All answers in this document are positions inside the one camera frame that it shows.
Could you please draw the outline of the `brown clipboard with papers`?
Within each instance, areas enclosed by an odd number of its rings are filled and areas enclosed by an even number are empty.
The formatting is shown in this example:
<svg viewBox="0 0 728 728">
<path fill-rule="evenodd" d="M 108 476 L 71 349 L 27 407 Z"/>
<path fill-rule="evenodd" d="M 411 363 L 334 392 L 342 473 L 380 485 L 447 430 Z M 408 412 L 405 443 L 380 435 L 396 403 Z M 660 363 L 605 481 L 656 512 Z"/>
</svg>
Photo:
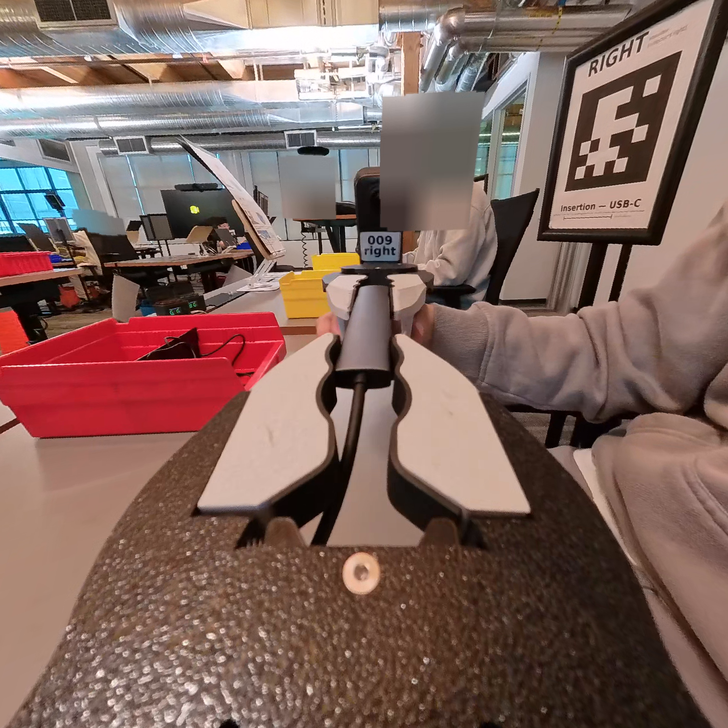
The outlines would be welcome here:
<svg viewBox="0 0 728 728">
<path fill-rule="evenodd" d="M 280 260 L 286 255 L 286 248 L 278 234 L 273 230 L 267 217 L 256 209 L 243 207 L 236 199 L 232 207 L 240 218 L 246 237 L 259 255 L 269 261 Z"/>
</svg>

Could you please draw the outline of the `orange ribbed container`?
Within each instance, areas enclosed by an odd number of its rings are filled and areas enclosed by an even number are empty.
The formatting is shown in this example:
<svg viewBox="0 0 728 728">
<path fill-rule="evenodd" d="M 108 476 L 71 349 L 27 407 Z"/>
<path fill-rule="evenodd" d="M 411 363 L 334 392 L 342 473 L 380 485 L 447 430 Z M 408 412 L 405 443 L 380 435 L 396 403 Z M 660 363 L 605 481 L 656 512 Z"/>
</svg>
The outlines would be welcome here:
<svg viewBox="0 0 728 728">
<path fill-rule="evenodd" d="M 29 346 L 28 334 L 13 310 L 1 311 L 1 355 L 24 350 Z"/>
</svg>

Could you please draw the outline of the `person's right forearm grey sleeve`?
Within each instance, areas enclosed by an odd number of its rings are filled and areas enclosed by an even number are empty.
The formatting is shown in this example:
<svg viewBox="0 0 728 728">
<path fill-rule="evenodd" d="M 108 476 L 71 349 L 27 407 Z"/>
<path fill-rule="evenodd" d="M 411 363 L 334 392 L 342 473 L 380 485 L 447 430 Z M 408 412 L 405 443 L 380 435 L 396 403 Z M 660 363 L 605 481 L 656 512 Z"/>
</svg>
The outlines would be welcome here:
<svg viewBox="0 0 728 728">
<path fill-rule="evenodd" d="M 726 429 L 726 204 L 653 286 L 566 316 L 434 304 L 430 341 L 503 405 L 591 422 L 700 412 Z"/>
</svg>

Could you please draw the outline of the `white table with brown edge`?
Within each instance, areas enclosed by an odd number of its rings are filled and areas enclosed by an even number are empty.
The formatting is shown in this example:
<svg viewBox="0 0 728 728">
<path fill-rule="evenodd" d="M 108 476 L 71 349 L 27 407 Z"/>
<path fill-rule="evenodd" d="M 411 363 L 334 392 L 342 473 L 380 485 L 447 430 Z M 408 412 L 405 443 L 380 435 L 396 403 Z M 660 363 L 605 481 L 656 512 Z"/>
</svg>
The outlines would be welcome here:
<svg viewBox="0 0 728 728">
<path fill-rule="evenodd" d="M 240 290 L 242 281 L 204 294 L 209 311 L 218 313 L 269 312 L 274 314 L 284 336 L 316 334 L 315 318 L 293 318 L 286 314 L 283 296 L 277 290 Z"/>
</svg>

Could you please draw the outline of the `large yellow plastic bin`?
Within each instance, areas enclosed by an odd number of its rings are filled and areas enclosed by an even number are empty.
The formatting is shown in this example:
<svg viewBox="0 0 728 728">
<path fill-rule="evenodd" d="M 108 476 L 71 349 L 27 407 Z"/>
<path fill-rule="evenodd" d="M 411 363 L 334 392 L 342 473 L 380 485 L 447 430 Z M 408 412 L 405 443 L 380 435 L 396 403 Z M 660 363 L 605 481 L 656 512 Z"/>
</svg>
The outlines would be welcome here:
<svg viewBox="0 0 728 728">
<path fill-rule="evenodd" d="M 286 316 L 290 320 L 317 319 L 330 311 L 323 279 L 335 270 L 290 271 L 279 280 Z"/>
</svg>

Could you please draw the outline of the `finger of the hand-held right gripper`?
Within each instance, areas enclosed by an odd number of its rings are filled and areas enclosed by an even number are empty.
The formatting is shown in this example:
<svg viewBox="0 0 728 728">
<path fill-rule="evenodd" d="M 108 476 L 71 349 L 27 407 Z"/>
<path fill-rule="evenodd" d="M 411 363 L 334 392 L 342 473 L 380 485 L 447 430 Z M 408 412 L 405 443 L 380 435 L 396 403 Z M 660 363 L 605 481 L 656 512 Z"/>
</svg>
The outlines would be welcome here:
<svg viewBox="0 0 728 728">
<path fill-rule="evenodd" d="M 398 330 L 411 336 L 414 317 L 425 304 L 426 285 L 418 275 L 390 275 L 391 318 Z"/>
<path fill-rule="evenodd" d="M 358 287 L 365 280 L 365 275 L 325 276 L 325 295 L 341 336 L 345 333 L 347 322 L 350 319 Z"/>
</svg>

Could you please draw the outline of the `person's right hand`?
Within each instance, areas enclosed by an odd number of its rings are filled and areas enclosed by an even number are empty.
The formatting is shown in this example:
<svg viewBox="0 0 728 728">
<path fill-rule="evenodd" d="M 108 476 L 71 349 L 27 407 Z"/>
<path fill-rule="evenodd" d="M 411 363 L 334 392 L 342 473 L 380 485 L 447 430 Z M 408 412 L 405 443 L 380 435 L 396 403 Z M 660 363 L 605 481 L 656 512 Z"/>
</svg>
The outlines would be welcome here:
<svg viewBox="0 0 728 728">
<path fill-rule="evenodd" d="M 332 312 L 326 312 L 316 322 L 316 336 L 321 337 L 327 333 L 342 337 L 339 319 Z M 434 307 L 425 304 L 416 313 L 413 319 L 410 337 L 428 350 L 432 349 L 434 331 Z"/>
</svg>

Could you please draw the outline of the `silver air duct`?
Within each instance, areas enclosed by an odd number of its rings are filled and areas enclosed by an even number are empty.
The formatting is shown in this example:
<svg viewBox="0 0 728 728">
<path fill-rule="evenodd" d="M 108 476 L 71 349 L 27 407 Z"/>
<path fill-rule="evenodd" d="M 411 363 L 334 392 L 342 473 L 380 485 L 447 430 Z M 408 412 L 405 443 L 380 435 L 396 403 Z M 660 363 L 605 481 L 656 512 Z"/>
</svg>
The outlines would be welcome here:
<svg viewBox="0 0 728 728">
<path fill-rule="evenodd" d="M 362 89 L 300 92 L 295 79 L 169 82 L 2 89 L 2 121 L 141 114 L 147 111 L 260 111 L 308 102 L 373 104 Z"/>
<path fill-rule="evenodd" d="M 201 52 L 181 2 L 1 2 L 3 58 Z"/>
<path fill-rule="evenodd" d="M 472 91 L 486 64 L 485 38 L 494 19 L 494 10 L 457 7 L 445 11 L 425 46 L 419 92 Z"/>
<path fill-rule="evenodd" d="M 168 134 L 133 135 L 129 146 L 141 145 L 139 150 L 122 150 L 121 138 L 107 138 L 97 142 L 105 157 L 171 155 L 184 151 L 180 142 L 184 138 L 200 149 L 211 153 L 229 151 L 297 151 L 323 148 L 376 149 L 380 146 L 381 110 L 365 108 L 362 121 L 324 123 L 317 126 L 291 129 L 263 129 L 258 127 L 213 130 L 207 132 L 178 132 Z"/>
</svg>

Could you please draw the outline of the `white stand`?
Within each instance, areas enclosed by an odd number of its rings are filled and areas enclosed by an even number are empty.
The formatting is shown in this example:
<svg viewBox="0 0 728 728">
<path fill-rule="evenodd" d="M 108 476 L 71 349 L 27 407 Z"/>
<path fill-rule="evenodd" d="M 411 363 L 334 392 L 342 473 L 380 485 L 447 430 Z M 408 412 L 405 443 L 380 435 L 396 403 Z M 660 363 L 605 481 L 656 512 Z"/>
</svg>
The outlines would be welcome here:
<svg viewBox="0 0 728 728">
<path fill-rule="evenodd" d="M 279 264 L 276 260 L 265 260 L 248 278 L 234 284 L 234 290 L 237 293 L 276 291 L 282 278 L 297 271 L 295 267 Z"/>
</svg>

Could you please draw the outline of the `grey folded card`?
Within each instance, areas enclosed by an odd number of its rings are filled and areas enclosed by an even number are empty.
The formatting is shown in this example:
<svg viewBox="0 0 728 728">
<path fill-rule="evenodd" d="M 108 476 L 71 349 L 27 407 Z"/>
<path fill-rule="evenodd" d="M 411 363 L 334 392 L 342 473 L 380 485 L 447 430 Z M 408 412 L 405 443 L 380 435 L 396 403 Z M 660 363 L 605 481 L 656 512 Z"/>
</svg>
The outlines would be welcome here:
<svg viewBox="0 0 728 728">
<path fill-rule="evenodd" d="M 141 287 L 121 275 L 114 275 L 111 291 L 112 317 L 118 323 L 128 323 L 133 317 L 140 315 L 138 296 Z"/>
</svg>

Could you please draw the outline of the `window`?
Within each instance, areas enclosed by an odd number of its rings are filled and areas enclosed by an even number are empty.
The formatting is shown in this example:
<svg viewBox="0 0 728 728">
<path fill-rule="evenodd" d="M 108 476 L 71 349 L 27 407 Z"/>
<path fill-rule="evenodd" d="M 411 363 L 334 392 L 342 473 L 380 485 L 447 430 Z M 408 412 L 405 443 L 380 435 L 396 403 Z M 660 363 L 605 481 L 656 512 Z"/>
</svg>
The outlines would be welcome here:
<svg viewBox="0 0 728 728">
<path fill-rule="evenodd" d="M 18 166 L 1 162 L 1 234 L 21 234 L 23 224 L 34 224 L 47 231 L 45 218 L 65 217 L 72 229 L 76 223 L 72 210 L 77 198 L 71 174 L 35 165 Z"/>
</svg>

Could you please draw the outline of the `black office chair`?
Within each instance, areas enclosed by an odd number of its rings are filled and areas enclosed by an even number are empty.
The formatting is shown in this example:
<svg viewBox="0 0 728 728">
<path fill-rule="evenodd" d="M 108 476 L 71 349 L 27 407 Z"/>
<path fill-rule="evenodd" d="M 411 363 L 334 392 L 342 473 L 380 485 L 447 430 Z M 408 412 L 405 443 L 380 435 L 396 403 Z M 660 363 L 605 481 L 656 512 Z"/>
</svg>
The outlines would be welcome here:
<svg viewBox="0 0 728 728">
<path fill-rule="evenodd" d="M 533 212 L 539 199 L 540 189 L 506 199 L 492 200 L 494 224 L 497 235 L 496 256 L 489 272 L 488 287 L 483 300 L 492 305 L 500 304 L 502 287 L 523 240 L 526 229 L 531 223 Z M 437 303 L 455 309 L 464 309 L 468 297 L 475 289 L 465 284 L 458 286 L 431 287 L 426 303 Z"/>
</svg>

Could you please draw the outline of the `wooden table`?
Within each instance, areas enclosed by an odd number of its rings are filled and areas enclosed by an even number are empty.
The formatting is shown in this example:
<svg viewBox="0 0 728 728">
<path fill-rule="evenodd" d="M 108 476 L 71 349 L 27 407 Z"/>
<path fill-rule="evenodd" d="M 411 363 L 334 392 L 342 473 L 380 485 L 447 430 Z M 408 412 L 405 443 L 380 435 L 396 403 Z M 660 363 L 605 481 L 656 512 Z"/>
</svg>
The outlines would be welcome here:
<svg viewBox="0 0 728 728">
<path fill-rule="evenodd" d="M 102 264 L 104 268 L 110 268 L 114 272 L 126 271 L 132 268 L 163 268 L 186 269 L 200 275 L 202 286 L 205 293 L 209 293 L 218 288 L 216 271 L 214 266 L 219 261 L 229 261 L 232 263 L 237 260 L 254 259 L 252 250 L 226 250 L 209 256 L 200 256 L 196 254 L 187 254 L 183 256 L 162 256 L 152 259 L 132 259 L 132 260 L 112 260 Z"/>
<path fill-rule="evenodd" d="M 35 271 L 1 278 L 1 309 L 12 310 L 18 317 L 30 344 L 47 340 L 39 308 L 40 301 L 58 301 L 59 286 L 78 278 L 80 268 Z"/>
</svg>

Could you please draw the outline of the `black monitor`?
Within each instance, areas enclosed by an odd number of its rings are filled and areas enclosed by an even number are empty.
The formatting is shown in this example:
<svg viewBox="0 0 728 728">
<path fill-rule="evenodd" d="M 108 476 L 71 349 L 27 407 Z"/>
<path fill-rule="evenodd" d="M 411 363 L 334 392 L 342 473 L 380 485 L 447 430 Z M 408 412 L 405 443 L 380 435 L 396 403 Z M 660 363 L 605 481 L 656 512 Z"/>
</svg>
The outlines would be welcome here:
<svg viewBox="0 0 728 728">
<path fill-rule="evenodd" d="M 232 195 L 223 187 L 163 189 L 160 195 L 175 238 L 187 238 L 196 226 L 218 228 L 224 224 L 237 236 L 243 235 L 241 220 L 232 207 Z"/>
</svg>

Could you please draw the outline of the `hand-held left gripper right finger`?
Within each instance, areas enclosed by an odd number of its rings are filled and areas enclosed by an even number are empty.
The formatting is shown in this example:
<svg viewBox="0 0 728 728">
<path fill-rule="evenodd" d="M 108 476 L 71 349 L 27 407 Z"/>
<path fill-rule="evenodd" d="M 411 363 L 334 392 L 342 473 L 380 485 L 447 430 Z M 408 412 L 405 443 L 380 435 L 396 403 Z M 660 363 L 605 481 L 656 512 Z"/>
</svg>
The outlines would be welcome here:
<svg viewBox="0 0 728 728">
<path fill-rule="evenodd" d="M 395 422 L 388 497 L 421 531 L 434 519 L 460 532 L 476 519 L 532 510 L 477 388 L 404 334 L 392 340 Z"/>
</svg>

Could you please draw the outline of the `large red plastic bin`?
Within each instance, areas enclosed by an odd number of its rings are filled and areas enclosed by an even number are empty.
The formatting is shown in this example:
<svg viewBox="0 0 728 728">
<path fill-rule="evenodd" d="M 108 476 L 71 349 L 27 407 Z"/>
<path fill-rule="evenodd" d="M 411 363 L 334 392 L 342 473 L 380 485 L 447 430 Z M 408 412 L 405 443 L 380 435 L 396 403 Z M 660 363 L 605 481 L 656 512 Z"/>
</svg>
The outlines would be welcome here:
<svg viewBox="0 0 728 728">
<path fill-rule="evenodd" d="M 192 328 L 200 359 L 138 361 Z M 3 355 L 2 402 L 41 439 L 195 432 L 285 356 L 269 312 L 109 318 Z"/>
</svg>

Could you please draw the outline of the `white tilted board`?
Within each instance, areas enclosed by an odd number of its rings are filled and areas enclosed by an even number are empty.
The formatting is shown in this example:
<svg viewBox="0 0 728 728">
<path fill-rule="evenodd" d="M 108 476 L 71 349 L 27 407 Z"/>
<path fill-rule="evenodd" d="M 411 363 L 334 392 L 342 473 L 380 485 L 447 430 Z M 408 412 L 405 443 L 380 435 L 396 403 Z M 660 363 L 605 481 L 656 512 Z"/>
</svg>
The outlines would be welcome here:
<svg viewBox="0 0 728 728">
<path fill-rule="evenodd" d="M 213 175 L 224 188 L 230 192 L 233 199 L 244 210 L 258 210 L 259 207 L 253 196 L 248 193 L 245 187 L 239 182 L 234 174 L 215 155 L 195 145 L 187 137 L 177 137 L 180 146 L 198 163 L 201 164 L 211 175 Z"/>
</svg>

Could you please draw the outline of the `framed marker sign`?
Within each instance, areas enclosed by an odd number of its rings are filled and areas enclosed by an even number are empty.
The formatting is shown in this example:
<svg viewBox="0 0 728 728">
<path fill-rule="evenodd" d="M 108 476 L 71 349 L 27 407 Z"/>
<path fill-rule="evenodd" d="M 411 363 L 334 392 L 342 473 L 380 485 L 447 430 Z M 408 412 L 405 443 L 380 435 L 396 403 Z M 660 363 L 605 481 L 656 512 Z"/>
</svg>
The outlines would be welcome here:
<svg viewBox="0 0 728 728">
<path fill-rule="evenodd" d="M 569 55 L 538 240 L 658 246 L 726 40 L 726 2 L 654 2 Z"/>
</svg>

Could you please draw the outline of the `person's grey hoodie torso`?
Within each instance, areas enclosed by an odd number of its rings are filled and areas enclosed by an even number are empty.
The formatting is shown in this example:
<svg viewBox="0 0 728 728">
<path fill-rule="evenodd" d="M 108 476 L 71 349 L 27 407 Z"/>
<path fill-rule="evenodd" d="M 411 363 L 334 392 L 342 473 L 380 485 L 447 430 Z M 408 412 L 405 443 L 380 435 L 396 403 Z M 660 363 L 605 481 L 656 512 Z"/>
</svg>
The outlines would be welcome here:
<svg viewBox="0 0 728 728">
<path fill-rule="evenodd" d="M 649 414 L 549 452 L 621 547 L 690 695 L 727 726 L 726 431 Z"/>
</svg>

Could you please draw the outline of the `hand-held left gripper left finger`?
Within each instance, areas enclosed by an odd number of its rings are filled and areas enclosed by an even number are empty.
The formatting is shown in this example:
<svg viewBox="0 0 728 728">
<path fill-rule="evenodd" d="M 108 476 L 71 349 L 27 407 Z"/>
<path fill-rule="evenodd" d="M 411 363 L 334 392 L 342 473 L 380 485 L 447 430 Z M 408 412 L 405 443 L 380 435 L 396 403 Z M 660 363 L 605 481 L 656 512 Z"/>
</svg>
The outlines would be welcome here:
<svg viewBox="0 0 728 728">
<path fill-rule="evenodd" d="M 196 504 L 202 515 L 236 514 L 267 524 L 313 521 L 338 488 L 339 451 L 331 414 L 341 344 L 316 338 L 270 369 L 242 409 Z"/>
</svg>

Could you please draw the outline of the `black easel stand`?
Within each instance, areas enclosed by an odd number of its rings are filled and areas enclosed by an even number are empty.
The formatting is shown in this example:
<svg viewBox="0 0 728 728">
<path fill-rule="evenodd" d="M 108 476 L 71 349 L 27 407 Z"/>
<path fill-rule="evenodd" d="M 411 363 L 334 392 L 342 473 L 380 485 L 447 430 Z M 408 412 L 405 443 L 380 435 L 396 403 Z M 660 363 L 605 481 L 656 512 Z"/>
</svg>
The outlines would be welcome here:
<svg viewBox="0 0 728 728">
<path fill-rule="evenodd" d="M 558 314 L 617 301 L 633 246 L 623 243 L 561 242 L 548 294 L 548 308 Z"/>
</svg>

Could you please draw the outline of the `small red plastic bin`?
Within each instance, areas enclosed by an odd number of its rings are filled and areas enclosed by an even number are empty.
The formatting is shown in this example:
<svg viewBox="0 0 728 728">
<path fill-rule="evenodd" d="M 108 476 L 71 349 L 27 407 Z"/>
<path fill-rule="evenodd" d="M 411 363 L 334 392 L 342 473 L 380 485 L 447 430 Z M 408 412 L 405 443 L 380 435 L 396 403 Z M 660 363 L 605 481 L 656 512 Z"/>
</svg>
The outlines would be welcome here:
<svg viewBox="0 0 728 728">
<path fill-rule="evenodd" d="M 1 278 L 15 278 L 39 272 L 53 272 L 50 254 L 45 251 L 1 252 Z"/>
</svg>

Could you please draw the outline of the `black chair frame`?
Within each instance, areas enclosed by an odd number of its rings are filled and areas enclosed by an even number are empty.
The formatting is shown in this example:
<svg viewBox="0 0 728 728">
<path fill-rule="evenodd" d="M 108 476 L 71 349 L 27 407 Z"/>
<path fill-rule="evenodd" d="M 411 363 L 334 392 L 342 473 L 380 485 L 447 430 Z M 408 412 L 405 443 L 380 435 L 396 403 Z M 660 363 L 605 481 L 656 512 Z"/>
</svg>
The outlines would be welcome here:
<svg viewBox="0 0 728 728">
<path fill-rule="evenodd" d="M 605 422 L 594 423 L 588 422 L 579 413 L 573 411 L 544 410 L 518 404 L 505 405 L 505 407 L 512 413 L 548 416 L 548 428 L 544 437 L 544 446 L 547 449 L 553 449 L 560 445 L 560 439 L 569 417 L 574 419 L 569 445 L 577 449 L 591 448 L 600 436 L 622 426 L 624 422 L 632 420 L 635 417 L 635 414 L 632 413 L 619 414 Z"/>
</svg>

